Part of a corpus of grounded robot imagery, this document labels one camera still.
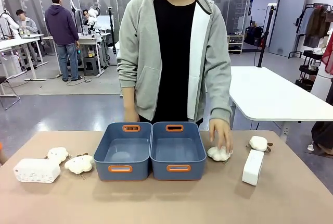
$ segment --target door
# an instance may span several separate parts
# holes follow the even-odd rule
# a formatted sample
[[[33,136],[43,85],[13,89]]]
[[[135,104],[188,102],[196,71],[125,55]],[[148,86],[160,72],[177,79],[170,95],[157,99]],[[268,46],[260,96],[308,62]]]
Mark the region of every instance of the door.
[[[305,0],[280,0],[271,38],[270,53],[288,56],[296,48],[296,19],[302,14]]]

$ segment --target black pants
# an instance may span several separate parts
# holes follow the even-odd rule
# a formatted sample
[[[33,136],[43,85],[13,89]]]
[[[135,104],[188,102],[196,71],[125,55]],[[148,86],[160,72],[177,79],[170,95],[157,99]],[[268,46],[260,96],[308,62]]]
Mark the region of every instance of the black pants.
[[[151,123],[151,124],[156,123],[155,121],[149,121],[148,119],[142,117],[141,115],[139,115],[139,118],[140,118],[140,121],[141,121],[141,122],[148,122],[148,123]],[[196,122],[196,125],[200,126],[200,124],[202,124],[202,123],[203,123],[203,118],[201,118],[200,120],[198,120],[198,121]]]
[[[333,105],[333,83],[328,92],[326,102],[330,105]],[[320,144],[330,150],[333,149],[333,122],[331,121],[316,122],[311,130],[311,133],[314,143]]]

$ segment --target red cloth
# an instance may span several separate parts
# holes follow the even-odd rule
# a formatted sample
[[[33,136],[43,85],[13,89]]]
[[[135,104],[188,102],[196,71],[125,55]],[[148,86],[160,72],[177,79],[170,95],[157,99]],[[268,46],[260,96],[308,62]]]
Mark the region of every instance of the red cloth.
[[[329,39],[328,45],[326,47],[326,50],[323,54],[322,61],[326,65],[325,71],[328,74],[333,74],[333,34],[331,35],[331,38]]]

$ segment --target man's right hand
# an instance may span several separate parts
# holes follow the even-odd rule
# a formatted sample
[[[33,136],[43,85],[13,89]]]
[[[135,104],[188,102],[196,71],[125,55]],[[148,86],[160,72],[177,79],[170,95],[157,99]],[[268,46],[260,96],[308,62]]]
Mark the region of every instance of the man's right hand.
[[[124,121],[125,122],[139,122],[140,118],[139,118],[138,113],[135,111],[135,109],[125,109]]]

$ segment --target orange handle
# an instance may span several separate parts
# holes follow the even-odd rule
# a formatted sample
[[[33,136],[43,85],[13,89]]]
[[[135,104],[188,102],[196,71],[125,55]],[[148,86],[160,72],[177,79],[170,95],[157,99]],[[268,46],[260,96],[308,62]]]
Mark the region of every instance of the orange handle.
[[[165,130],[167,132],[183,132],[184,131],[184,126],[179,124],[179,125],[167,125],[165,127]]]
[[[191,165],[168,165],[166,169],[168,172],[190,172]]]
[[[130,165],[121,165],[121,166],[109,166],[109,171],[111,173],[132,173],[133,167]]]
[[[139,125],[124,125],[123,126],[124,132],[140,132],[140,126]]]

